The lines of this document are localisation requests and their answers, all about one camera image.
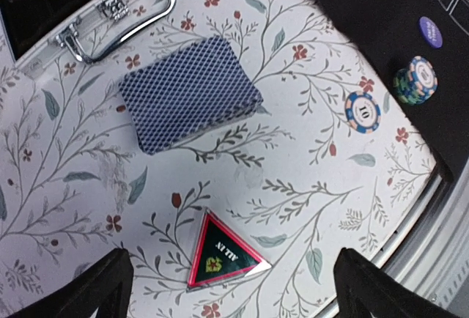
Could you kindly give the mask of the black poker mat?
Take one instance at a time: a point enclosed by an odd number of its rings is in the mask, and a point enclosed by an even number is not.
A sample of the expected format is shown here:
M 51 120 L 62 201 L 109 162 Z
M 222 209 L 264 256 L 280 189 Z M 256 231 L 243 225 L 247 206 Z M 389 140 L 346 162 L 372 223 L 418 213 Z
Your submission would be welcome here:
M 438 88 L 425 103 L 402 109 L 457 180 L 468 162 L 468 36 L 436 0 L 316 0 L 333 25 L 357 45 L 382 82 L 391 87 L 395 73 L 414 56 L 428 59 Z M 423 38 L 418 20 L 438 26 L 441 48 Z

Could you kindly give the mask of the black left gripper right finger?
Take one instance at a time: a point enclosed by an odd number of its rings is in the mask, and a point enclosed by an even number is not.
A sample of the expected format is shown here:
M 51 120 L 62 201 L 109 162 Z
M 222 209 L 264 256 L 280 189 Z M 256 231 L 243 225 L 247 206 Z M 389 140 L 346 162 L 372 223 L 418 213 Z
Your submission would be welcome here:
M 342 248 L 333 267 L 340 317 L 454 315 L 404 288 L 353 248 Z

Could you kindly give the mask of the aluminium poker chip case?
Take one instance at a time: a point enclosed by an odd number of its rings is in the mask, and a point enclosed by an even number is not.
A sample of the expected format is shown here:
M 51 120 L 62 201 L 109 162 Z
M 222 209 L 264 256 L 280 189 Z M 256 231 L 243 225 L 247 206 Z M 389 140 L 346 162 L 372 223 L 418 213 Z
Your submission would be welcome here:
M 55 48 L 69 51 L 77 62 L 96 64 L 166 17 L 177 0 L 163 0 L 161 10 L 130 22 L 102 49 L 86 52 L 80 34 L 95 28 L 99 21 L 122 21 L 128 16 L 132 1 L 136 0 L 1 0 L 1 24 L 14 65 L 35 71 L 53 58 Z

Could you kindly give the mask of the floral table cloth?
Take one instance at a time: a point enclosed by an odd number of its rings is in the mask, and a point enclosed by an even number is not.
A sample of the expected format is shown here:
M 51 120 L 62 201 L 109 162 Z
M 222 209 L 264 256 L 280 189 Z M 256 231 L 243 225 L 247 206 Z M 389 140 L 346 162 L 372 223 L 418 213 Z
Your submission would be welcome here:
M 212 36 L 230 42 L 262 106 L 144 154 L 118 80 Z M 377 255 L 437 165 L 312 0 L 177 0 L 99 64 L 53 53 L 30 75 L 1 39 L 3 317 L 118 247 L 135 268 L 129 317 L 325 316 L 340 249 Z M 347 122 L 345 100 L 356 91 L 380 107 L 373 133 Z M 205 207 L 272 268 L 189 292 Z

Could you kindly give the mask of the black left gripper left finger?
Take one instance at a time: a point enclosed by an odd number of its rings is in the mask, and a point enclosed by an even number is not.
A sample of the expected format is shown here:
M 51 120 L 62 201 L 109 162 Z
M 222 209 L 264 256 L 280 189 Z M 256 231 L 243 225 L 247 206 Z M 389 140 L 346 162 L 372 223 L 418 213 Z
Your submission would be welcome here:
M 13 317 L 126 317 L 133 286 L 128 250 L 115 248 L 73 281 Z

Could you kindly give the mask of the red triangular all-in marker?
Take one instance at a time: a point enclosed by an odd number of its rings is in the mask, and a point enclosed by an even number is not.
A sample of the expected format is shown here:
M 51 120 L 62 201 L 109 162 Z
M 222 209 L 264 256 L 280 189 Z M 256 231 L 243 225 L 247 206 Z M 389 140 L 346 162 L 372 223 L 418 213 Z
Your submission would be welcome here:
M 212 210 L 202 213 L 187 279 L 189 292 L 255 276 L 271 263 Z

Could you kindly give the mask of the blue playing card deck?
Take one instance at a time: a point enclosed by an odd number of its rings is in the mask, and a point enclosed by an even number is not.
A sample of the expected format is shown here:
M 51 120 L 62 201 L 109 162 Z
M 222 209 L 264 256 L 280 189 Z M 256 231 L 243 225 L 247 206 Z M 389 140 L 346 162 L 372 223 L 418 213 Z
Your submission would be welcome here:
M 148 155 L 245 119 L 263 103 L 231 45 L 211 37 L 128 73 L 119 91 Z

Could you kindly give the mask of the single blue ten chip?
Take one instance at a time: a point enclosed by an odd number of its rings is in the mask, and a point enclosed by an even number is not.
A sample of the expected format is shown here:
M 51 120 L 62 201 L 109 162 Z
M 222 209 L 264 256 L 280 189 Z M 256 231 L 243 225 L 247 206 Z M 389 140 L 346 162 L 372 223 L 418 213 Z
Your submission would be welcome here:
M 380 107 L 368 93 L 350 93 L 345 100 L 344 112 L 350 127 L 359 133 L 373 133 L 380 125 Z

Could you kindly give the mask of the blue green moved chip stack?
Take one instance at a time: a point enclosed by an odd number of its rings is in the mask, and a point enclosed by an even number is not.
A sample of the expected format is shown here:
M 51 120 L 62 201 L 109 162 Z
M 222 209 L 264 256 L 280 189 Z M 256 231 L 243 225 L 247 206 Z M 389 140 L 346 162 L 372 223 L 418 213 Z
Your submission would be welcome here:
M 422 56 L 414 56 L 408 66 L 395 74 L 393 85 L 401 103 L 416 106 L 436 92 L 438 81 L 432 64 Z

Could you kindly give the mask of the purple small blind button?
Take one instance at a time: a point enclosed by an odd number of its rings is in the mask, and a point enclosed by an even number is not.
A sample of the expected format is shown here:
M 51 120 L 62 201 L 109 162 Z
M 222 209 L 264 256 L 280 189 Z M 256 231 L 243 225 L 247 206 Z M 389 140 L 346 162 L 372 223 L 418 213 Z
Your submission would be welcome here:
M 418 20 L 418 26 L 423 38 L 431 47 L 441 48 L 443 46 L 442 34 L 432 19 L 422 16 Z

